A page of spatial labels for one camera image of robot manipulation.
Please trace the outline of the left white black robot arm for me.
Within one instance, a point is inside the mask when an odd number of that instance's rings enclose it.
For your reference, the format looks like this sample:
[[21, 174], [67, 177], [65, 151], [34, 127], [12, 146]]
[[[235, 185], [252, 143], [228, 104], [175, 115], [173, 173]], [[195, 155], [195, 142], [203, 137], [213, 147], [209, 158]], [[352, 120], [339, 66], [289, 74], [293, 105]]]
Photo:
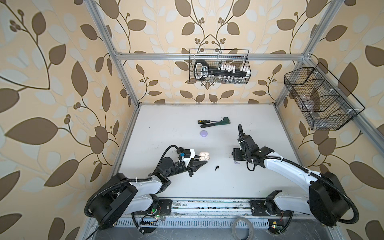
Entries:
[[193, 149], [179, 148], [176, 145], [167, 148], [175, 149], [178, 160], [162, 154], [155, 170], [146, 178], [129, 179], [117, 173], [97, 190], [87, 201], [84, 213], [97, 220], [99, 230], [113, 225], [123, 215], [132, 218], [141, 215], [140, 221], [133, 220], [136, 228], [144, 233], [144, 226], [156, 224], [157, 221], [171, 213], [171, 200], [160, 200], [159, 193], [164, 192], [171, 184], [170, 177], [188, 173], [190, 177], [207, 164], [208, 152], [196, 153]]

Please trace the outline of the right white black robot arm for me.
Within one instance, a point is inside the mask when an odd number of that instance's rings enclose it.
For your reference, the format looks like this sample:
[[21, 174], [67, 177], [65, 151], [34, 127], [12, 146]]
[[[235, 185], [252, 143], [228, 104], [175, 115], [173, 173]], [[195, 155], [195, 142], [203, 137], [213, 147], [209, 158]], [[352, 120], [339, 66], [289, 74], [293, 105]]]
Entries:
[[336, 175], [331, 172], [322, 174], [311, 171], [280, 156], [271, 148], [259, 148], [253, 138], [244, 133], [242, 125], [238, 126], [238, 132], [240, 146], [233, 149], [234, 161], [246, 162], [247, 169], [251, 172], [256, 167], [271, 170], [304, 190], [303, 194], [273, 191], [264, 201], [266, 214], [277, 216], [286, 211], [291, 215], [298, 212], [311, 215], [329, 227], [337, 223], [352, 225], [359, 221], [359, 210]]

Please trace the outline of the white earbud charging case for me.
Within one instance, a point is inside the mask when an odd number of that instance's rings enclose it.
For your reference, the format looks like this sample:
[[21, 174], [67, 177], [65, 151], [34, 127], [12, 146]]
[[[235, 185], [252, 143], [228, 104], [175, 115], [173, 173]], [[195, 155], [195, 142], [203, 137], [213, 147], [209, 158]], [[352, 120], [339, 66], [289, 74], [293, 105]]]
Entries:
[[206, 161], [210, 159], [210, 154], [208, 152], [201, 152], [199, 156], [200, 161]]

